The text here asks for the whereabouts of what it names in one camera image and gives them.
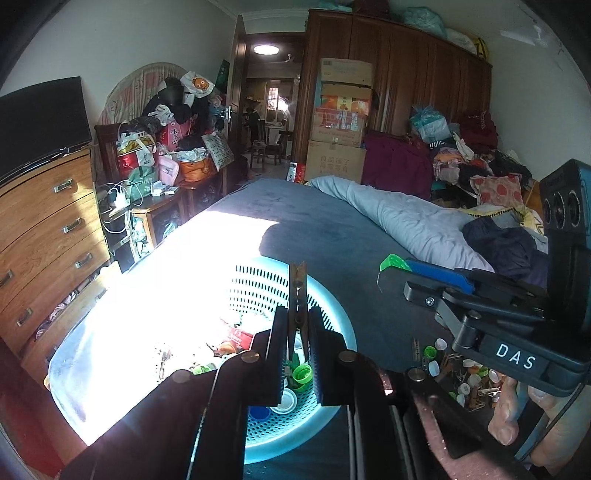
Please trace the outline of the person's right hand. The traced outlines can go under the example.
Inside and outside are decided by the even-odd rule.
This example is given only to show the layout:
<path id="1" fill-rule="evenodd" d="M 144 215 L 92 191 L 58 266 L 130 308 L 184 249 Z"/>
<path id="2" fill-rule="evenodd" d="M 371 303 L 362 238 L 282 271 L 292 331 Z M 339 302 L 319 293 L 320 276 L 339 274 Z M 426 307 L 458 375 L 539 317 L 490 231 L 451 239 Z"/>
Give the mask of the person's right hand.
<path id="1" fill-rule="evenodd" d="M 504 446 L 517 444 L 517 456 L 550 475 L 558 474 L 590 439 L 590 387 L 555 397 L 507 376 L 488 431 Z"/>

